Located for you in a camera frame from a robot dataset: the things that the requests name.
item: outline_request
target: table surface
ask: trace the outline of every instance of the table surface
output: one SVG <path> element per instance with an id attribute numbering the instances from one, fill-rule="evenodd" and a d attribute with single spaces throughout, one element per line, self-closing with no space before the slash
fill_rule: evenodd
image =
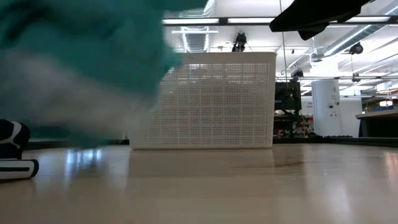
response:
<path id="1" fill-rule="evenodd" d="M 357 119 L 363 119 L 363 118 L 394 118 L 394 117 L 398 117 L 398 109 L 385 110 L 385 111 L 375 111 L 375 112 L 369 112 L 369 113 L 366 113 L 366 114 L 357 114 L 355 117 Z"/>
<path id="2" fill-rule="evenodd" d="M 398 223 L 398 151 L 334 144 L 258 150 L 29 151 L 36 178 L 0 184 L 7 224 Z"/>

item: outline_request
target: white pillar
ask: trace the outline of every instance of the white pillar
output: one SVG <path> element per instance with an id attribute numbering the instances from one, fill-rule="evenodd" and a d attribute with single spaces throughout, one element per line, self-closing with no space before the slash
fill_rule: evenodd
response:
<path id="1" fill-rule="evenodd" d="M 315 132 L 321 136 L 343 135 L 338 80 L 312 83 Z"/>

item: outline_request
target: fluorescent light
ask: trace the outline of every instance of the fluorescent light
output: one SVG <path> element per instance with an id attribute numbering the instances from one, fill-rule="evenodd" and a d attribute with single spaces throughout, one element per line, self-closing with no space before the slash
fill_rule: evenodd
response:
<path id="1" fill-rule="evenodd" d="M 189 25 L 189 24 L 217 24 L 219 19 L 201 18 L 201 19 L 164 19 L 163 24 Z"/>
<path id="2" fill-rule="evenodd" d="M 355 28 L 357 25 L 330 25 L 327 28 Z"/>
<path id="3" fill-rule="evenodd" d="M 389 15 L 390 13 L 394 12 L 397 9 L 398 9 L 398 6 L 396 6 L 395 8 L 393 8 L 390 11 L 388 11 L 387 13 L 385 13 L 385 15 Z"/>
<path id="4" fill-rule="evenodd" d="M 363 67 L 361 67 L 361 68 L 359 68 L 359 69 L 357 69 L 357 70 L 354 70 L 353 73 L 360 72 L 360 71 L 362 71 L 362 70 L 364 70 L 364 69 L 367 69 L 367 68 L 369 68 L 369 67 L 372 67 L 372 66 L 373 66 L 373 65 L 366 65 L 366 66 L 363 66 Z"/>
<path id="5" fill-rule="evenodd" d="M 173 30 L 172 34 L 218 34 L 218 30 Z"/>
<path id="6" fill-rule="evenodd" d="M 392 106 L 392 101 L 382 101 L 380 102 L 380 106 Z"/>
<path id="7" fill-rule="evenodd" d="M 311 90 L 307 90 L 307 91 L 303 92 L 301 95 L 303 96 L 303 95 L 305 95 L 306 93 L 309 93 L 309 92 L 311 92 Z"/>
<path id="8" fill-rule="evenodd" d="M 307 91 L 307 90 L 311 90 L 311 89 L 312 89 L 312 87 L 310 87 L 310 86 L 300 87 L 301 91 Z"/>
<path id="9" fill-rule="evenodd" d="M 351 37 L 348 37 L 347 39 L 341 41 L 338 45 L 336 45 L 336 47 L 333 47 L 332 49 L 330 49 L 329 51 L 327 51 L 324 55 L 325 56 L 329 56 L 331 53 L 333 53 L 336 49 L 338 49 L 339 47 L 341 47 L 343 44 L 347 43 L 349 40 L 351 40 L 352 38 L 356 37 L 358 34 L 362 33 L 362 31 L 366 30 L 367 28 L 369 28 L 371 25 L 367 25 L 366 27 L 364 27 L 363 29 L 361 29 L 360 31 L 356 32 L 355 34 L 353 34 Z"/>
<path id="10" fill-rule="evenodd" d="M 350 90 L 350 89 L 354 89 L 356 91 L 358 90 L 368 90 L 370 88 L 373 88 L 373 86 L 349 86 L 347 88 L 347 86 L 340 86 L 340 90 Z"/>
<path id="11" fill-rule="evenodd" d="M 391 88 L 390 83 L 380 83 L 380 84 L 377 84 L 376 91 L 378 91 L 378 92 L 386 91 L 386 90 L 389 90 L 390 88 Z"/>
<path id="12" fill-rule="evenodd" d="M 387 97 L 386 95 L 361 95 L 361 96 L 348 96 L 348 95 L 340 95 L 340 98 L 385 98 Z M 312 96 L 302 96 L 301 99 L 309 99 L 312 98 Z"/>
<path id="13" fill-rule="evenodd" d="M 335 79 L 336 77 L 299 77 L 299 80 L 331 80 L 331 79 Z"/>
<path id="14" fill-rule="evenodd" d="M 311 83 L 312 83 L 312 80 L 309 81 L 309 82 L 304 83 L 301 87 L 303 88 L 303 87 L 305 87 L 306 85 L 311 84 Z"/>
<path id="15" fill-rule="evenodd" d="M 230 18 L 228 23 L 270 23 L 274 18 Z"/>
<path id="16" fill-rule="evenodd" d="M 389 16 L 366 16 L 366 17 L 354 17 L 347 20 L 347 22 L 387 22 L 390 19 Z"/>

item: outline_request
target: white plastic basket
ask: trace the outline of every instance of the white plastic basket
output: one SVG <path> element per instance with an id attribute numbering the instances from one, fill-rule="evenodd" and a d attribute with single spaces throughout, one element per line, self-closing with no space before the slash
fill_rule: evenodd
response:
<path id="1" fill-rule="evenodd" d="M 134 149 L 271 147 L 276 54 L 183 54 Z"/>

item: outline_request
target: cable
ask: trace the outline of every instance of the cable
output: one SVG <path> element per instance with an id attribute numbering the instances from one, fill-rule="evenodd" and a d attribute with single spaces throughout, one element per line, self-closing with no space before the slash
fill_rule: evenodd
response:
<path id="1" fill-rule="evenodd" d="M 353 65 L 353 55 L 351 55 L 351 71 L 354 73 L 354 65 Z"/>
<path id="2" fill-rule="evenodd" d="M 249 43 L 246 41 L 246 44 L 248 45 L 248 47 L 250 48 L 251 52 L 254 52 L 253 49 L 250 47 Z"/>
<path id="3" fill-rule="evenodd" d="M 280 7 L 280 13 L 282 13 L 282 0 L 279 0 L 279 7 Z M 282 44 L 283 44 L 283 47 L 284 47 L 286 86 L 289 87 L 289 83 L 287 82 L 287 62 L 286 62 L 286 48 L 285 48 L 285 32 L 282 32 Z"/>
<path id="4" fill-rule="evenodd" d="M 306 120 L 305 120 L 305 116 L 303 115 L 303 113 L 301 112 L 301 110 L 300 110 L 300 112 L 299 112 L 300 114 L 301 114 L 301 116 L 303 116 L 303 121 L 304 121 L 304 124 L 305 123 L 307 123 L 306 122 Z M 313 126 L 311 125 L 311 123 L 310 122 L 308 122 L 308 125 L 311 127 L 311 130 L 313 131 L 313 132 L 315 132 L 315 130 L 314 130 L 314 128 L 313 128 Z"/>

